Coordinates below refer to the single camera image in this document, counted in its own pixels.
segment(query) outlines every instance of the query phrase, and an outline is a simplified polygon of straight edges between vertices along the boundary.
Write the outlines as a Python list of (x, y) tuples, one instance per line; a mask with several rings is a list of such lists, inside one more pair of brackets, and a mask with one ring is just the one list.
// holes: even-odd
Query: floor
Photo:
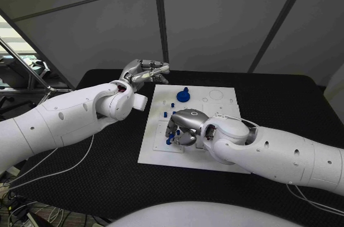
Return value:
[[(41, 97), (43, 97), (43, 95), (15, 94), (15, 95), (11, 95), (11, 97), (14, 97), (14, 102), (12, 103), (20, 102), (23, 100), (31, 100), (37, 104), (40, 99), (41, 99)], [(10, 104), (10, 102), (5, 101), (2, 107), (5, 107), (8, 104)], [(21, 115), (23, 113), (25, 113), (28, 110), (30, 110), (28, 105), (24, 105), (21, 107), (15, 108), (14, 110), (8, 111), (7, 113), (4, 113), (2, 116), (4, 116), (5, 119), (10, 119), (10, 118)], [(46, 205), (43, 203), (33, 204), (31, 205), (31, 211), (35, 212), (44, 206)], [(51, 210), (53, 210), (53, 207), (47, 207), (47, 208), (41, 209), (38, 211), (37, 215), (41, 216), (44, 219), (47, 219)], [(59, 220), (60, 220), (60, 216), (61, 216), (61, 213), (60, 213), (60, 215), (57, 216), (56, 220), (51, 223), (53, 226), (57, 226), (57, 223), (59, 223)], [(1, 217), (0, 227), (5, 227), (7, 226), (7, 210), (5, 210), (5, 208), (0, 209), (0, 217)], [(96, 218), (96, 220), (97, 220), (97, 222), (103, 226), (106, 225), (106, 223), (99, 218)], [(84, 223), (84, 215), (80, 214), (80, 213), (70, 213), (70, 215), (67, 216), (67, 219), (64, 221), (63, 226), (64, 227), (83, 226), (83, 223)], [(93, 225), (93, 223), (95, 223), (93, 218), (90, 216), (87, 216), (86, 227), (90, 227)]]

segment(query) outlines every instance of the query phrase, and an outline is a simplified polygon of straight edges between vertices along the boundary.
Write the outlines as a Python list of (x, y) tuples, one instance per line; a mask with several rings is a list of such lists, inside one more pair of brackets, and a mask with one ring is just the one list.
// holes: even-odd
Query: robotic hand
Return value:
[[(182, 135), (174, 138), (177, 127)], [(197, 136), (220, 163), (234, 163), (259, 176), (315, 187), (344, 196), (344, 150), (261, 126), (249, 128), (231, 116), (184, 109), (171, 115), (168, 142), (190, 146)]]
[(161, 74), (168, 63), (133, 60), (119, 80), (50, 98), (23, 115), (0, 122), (0, 173), (34, 154), (77, 143), (130, 109), (145, 109), (146, 97), (135, 94), (143, 82), (168, 83)]

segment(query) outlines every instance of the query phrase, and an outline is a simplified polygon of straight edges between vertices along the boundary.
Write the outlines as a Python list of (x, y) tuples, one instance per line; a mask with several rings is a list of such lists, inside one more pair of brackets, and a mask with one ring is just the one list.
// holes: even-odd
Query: table surface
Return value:
[[(77, 89), (106, 83), (122, 70), (90, 70)], [(260, 126), (289, 131), (344, 148), (344, 125), (310, 78), (296, 75), (171, 71), (171, 85), (233, 87), (241, 117)], [(89, 155), (77, 168), (17, 188), (15, 192), (59, 208), (116, 219), (141, 208), (174, 201), (208, 201), (238, 205), (303, 226), (338, 226), (344, 217), (315, 209), (296, 199), (286, 186), (254, 174), (244, 175), (138, 164), (154, 83), (139, 94), (148, 97), (143, 112), (96, 135)], [(67, 169), (80, 160), (90, 138), (63, 147), (17, 183)], [(48, 154), (33, 156), (21, 173)], [(310, 200), (344, 209), (344, 197), (302, 188)]]

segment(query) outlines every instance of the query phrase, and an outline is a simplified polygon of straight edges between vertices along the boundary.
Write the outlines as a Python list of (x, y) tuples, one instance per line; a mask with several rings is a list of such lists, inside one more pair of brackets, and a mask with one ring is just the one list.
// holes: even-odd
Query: blue knob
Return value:
[(184, 90), (177, 93), (177, 100), (182, 103), (190, 100), (190, 93), (187, 87), (184, 87)]

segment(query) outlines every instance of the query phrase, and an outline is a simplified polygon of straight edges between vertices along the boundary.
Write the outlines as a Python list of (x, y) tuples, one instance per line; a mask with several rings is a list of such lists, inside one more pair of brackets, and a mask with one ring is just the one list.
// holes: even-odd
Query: metal pole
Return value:
[(23, 65), (24, 69), (27, 70), (27, 72), (31, 74), (31, 76), (34, 77), (34, 79), (37, 80), (37, 82), (43, 85), (46, 91), (54, 92), (56, 89), (51, 88), (47, 83), (44, 82), (44, 80), (40, 78), (40, 76), (35, 74), (34, 70), (30, 68), (30, 66), (25, 64), (25, 62), (23, 61), (23, 59), (20, 58), (18, 54), (15, 53), (15, 51), (11, 49), (11, 47), (7, 45), (7, 43), (2, 41), (2, 39), (0, 38), (0, 45), (4, 48), (4, 50), (8, 52), (8, 54), (12, 56), (12, 58), (20, 62), (20, 64)]

